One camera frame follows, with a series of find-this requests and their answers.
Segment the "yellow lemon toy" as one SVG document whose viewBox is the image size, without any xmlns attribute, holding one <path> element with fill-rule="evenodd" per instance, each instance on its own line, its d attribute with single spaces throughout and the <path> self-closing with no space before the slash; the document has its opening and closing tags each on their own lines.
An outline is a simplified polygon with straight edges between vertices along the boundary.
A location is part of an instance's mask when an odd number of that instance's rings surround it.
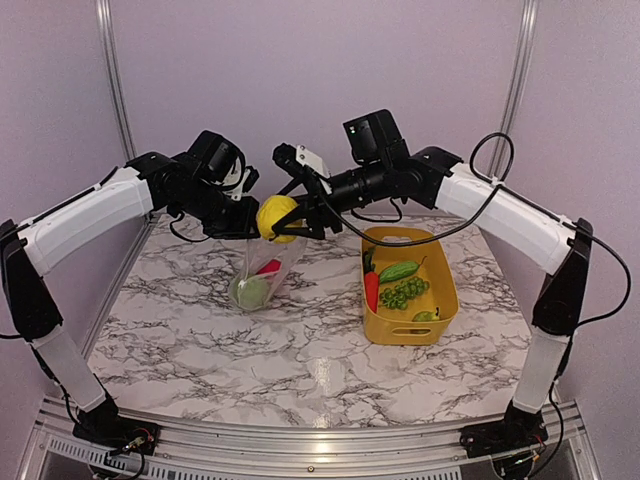
<svg viewBox="0 0 640 480">
<path fill-rule="evenodd" d="M 296 240 L 292 235 L 277 235 L 273 231 L 273 226 L 291 213 L 298 203 L 291 197 L 284 195 L 273 195 L 269 197 L 260 207 L 256 222 L 260 236 L 264 240 L 273 241 L 276 244 L 288 244 Z"/>
</svg>

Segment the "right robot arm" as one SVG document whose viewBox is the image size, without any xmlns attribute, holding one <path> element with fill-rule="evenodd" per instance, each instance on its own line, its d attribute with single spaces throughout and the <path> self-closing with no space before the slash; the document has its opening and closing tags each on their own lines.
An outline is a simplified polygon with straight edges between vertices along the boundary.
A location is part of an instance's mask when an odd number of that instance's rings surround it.
<svg viewBox="0 0 640 480">
<path fill-rule="evenodd" d="M 306 190 L 293 211 L 275 222 L 272 230 L 278 237 L 321 240 L 326 230 L 339 233 L 354 227 L 342 215 L 353 207 L 387 198 L 411 199 L 477 225 L 545 272 L 522 376 L 507 417 L 495 428 L 502 446 L 519 446 L 534 431 L 533 416 L 541 411 L 579 323 L 593 243 L 591 224 L 572 223 L 544 210 L 439 147 L 395 157 L 372 154 L 338 175 L 323 172 L 323 160 L 301 146 L 281 144 L 273 160 L 292 178 L 284 193 L 297 186 Z"/>
</svg>

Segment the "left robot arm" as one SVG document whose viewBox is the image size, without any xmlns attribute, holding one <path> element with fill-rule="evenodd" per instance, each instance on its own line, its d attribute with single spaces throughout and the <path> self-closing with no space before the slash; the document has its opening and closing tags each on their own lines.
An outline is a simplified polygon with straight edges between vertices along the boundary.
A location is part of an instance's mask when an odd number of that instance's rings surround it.
<svg viewBox="0 0 640 480">
<path fill-rule="evenodd" d="M 203 131 L 183 153 L 146 153 L 35 217 L 2 224 L 1 282 L 15 330 L 89 413 L 86 426 L 102 443 L 119 444 L 126 423 L 104 406 L 108 394 L 64 330 L 45 276 L 112 228 L 161 210 L 197 219 L 207 238 L 256 238 L 259 204 L 249 192 L 258 178 L 236 145 Z"/>
</svg>

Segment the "green apple toy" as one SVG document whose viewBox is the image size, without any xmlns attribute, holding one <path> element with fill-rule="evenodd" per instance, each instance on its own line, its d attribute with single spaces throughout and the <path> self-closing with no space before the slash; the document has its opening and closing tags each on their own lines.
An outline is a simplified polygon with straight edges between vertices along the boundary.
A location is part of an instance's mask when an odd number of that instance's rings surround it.
<svg viewBox="0 0 640 480">
<path fill-rule="evenodd" d="M 230 297 L 236 306 L 245 311 L 262 308 L 268 299 L 270 282 L 260 276 L 235 279 L 230 286 Z"/>
</svg>

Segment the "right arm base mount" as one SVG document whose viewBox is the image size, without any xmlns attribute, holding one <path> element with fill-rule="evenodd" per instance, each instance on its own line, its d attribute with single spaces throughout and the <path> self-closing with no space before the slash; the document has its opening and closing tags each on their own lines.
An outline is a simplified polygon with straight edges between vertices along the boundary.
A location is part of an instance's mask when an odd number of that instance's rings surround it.
<svg viewBox="0 0 640 480">
<path fill-rule="evenodd" d="M 545 443 L 549 436 L 543 423 L 532 427 L 504 420 L 468 425 L 460 430 L 460 445 L 469 458 L 501 454 Z"/>
</svg>

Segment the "red apple toy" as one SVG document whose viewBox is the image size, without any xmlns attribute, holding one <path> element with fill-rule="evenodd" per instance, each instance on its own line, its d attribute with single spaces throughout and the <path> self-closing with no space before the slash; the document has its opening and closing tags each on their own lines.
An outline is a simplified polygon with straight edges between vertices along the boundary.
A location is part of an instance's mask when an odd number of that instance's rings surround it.
<svg viewBox="0 0 640 480">
<path fill-rule="evenodd" d="M 272 259 L 256 272 L 259 277 L 272 277 L 280 272 L 282 263 L 278 259 Z"/>
</svg>

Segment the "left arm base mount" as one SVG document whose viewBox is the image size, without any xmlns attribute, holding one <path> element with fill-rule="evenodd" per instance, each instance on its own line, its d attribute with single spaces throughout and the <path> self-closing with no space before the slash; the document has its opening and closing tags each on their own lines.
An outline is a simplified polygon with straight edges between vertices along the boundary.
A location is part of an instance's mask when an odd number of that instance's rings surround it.
<svg viewBox="0 0 640 480">
<path fill-rule="evenodd" d="M 124 453 L 125 446 L 138 438 L 142 438 L 144 442 L 137 446 L 136 452 L 145 456 L 151 456 L 156 448 L 158 437 L 160 434 L 160 426 L 152 422 L 144 422 L 130 418 L 118 417 L 113 425 L 110 433 L 104 427 L 102 433 L 97 430 L 91 430 L 87 425 L 76 423 L 73 428 L 73 435 L 95 444 L 110 447 L 117 453 Z"/>
</svg>

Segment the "clear zip top bag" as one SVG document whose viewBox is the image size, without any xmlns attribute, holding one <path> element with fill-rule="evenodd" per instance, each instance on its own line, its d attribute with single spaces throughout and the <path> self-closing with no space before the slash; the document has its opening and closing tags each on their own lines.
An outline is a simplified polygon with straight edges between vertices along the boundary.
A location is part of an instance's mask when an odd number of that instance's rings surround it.
<svg viewBox="0 0 640 480">
<path fill-rule="evenodd" d="M 304 238 L 282 244 L 247 240 L 243 263 L 229 286 L 232 303 L 246 312 L 264 309 L 302 258 L 306 246 Z"/>
</svg>

